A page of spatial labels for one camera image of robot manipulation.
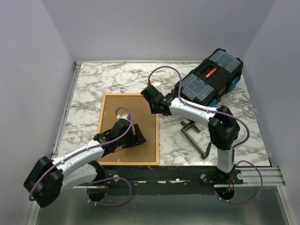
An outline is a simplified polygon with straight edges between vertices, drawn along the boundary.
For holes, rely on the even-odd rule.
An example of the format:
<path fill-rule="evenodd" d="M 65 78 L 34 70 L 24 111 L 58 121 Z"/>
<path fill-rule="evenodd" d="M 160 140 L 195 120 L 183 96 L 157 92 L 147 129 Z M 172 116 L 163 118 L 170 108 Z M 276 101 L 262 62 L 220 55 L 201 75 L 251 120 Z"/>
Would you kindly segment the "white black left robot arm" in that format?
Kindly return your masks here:
<path fill-rule="evenodd" d="M 96 134 L 91 141 L 62 157 L 40 158 L 25 179 L 23 186 L 29 200 L 43 208 L 53 203 L 60 193 L 81 184 L 99 185 L 105 179 L 103 167 L 97 159 L 115 152 L 117 148 L 131 148 L 146 143 L 138 124 L 120 118 L 114 126 Z"/>

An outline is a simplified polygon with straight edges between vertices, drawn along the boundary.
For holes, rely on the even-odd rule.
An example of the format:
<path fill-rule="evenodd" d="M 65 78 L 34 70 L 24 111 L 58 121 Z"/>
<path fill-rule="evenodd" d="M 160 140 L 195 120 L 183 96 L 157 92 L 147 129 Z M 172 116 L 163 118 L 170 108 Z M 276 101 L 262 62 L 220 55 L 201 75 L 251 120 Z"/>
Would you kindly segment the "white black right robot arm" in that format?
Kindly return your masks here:
<path fill-rule="evenodd" d="M 233 178 L 233 143 L 240 127 L 228 107 L 204 107 L 172 93 L 164 96 L 153 85 L 141 91 L 152 114 L 182 117 L 200 123 L 209 130 L 210 141 L 217 148 L 216 179 L 225 184 Z"/>

